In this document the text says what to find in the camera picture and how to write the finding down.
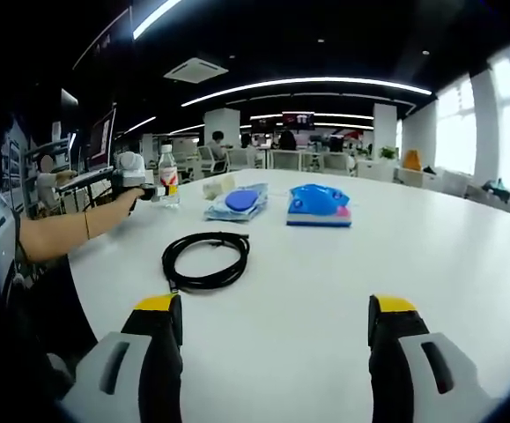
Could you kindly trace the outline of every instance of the ceiling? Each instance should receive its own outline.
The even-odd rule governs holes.
[[[133,29],[163,2],[73,0],[45,6],[48,10],[40,4],[24,8],[24,14],[53,17],[21,26],[27,48],[20,73],[26,86],[66,88],[84,111],[81,124],[97,120],[112,101],[118,105],[118,130],[157,116],[136,133],[197,125],[205,112],[225,106],[239,109],[243,124],[251,115],[283,110],[372,115],[378,101],[397,106],[402,118],[434,94],[320,82],[230,93],[186,108],[181,104],[282,78],[373,78],[436,93],[455,78],[483,69],[488,56],[510,43],[505,25],[476,0],[181,0],[133,41]],[[197,85],[163,78],[196,56],[229,71]],[[45,105],[33,108],[41,115]]]

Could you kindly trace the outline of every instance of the water bottle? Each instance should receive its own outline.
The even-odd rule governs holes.
[[[178,207],[181,198],[178,192],[178,170],[174,161],[173,147],[162,145],[160,152],[159,185],[165,187],[165,195],[160,198],[160,203],[165,207]]]

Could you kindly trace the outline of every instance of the white round table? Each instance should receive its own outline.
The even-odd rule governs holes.
[[[370,421],[373,293],[411,301],[431,332],[443,332],[474,361],[491,396],[510,392],[510,214],[343,176],[233,175],[237,185],[269,184],[267,210],[248,224],[203,221],[203,180],[181,187],[179,210],[139,202],[116,229],[70,254],[100,339],[119,331],[140,300],[169,291],[160,264],[169,243],[208,231],[250,235],[248,267],[235,284],[181,294],[183,421]],[[351,198],[350,229],[285,224],[288,190],[310,182]],[[198,247],[177,270],[202,275],[235,258],[230,249]]]

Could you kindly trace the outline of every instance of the bracelet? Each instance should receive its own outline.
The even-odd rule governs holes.
[[[86,216],[86,211],[85,211],[85,223],[86,223],[86,239],[90,240],[90,230],[88,229],[88,216]]]

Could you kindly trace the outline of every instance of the orange object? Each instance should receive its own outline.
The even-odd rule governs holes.
[[[403,168],[421,172],[421,160],[419,159],[419,152],[417,150],[408,150],[405,153]]]

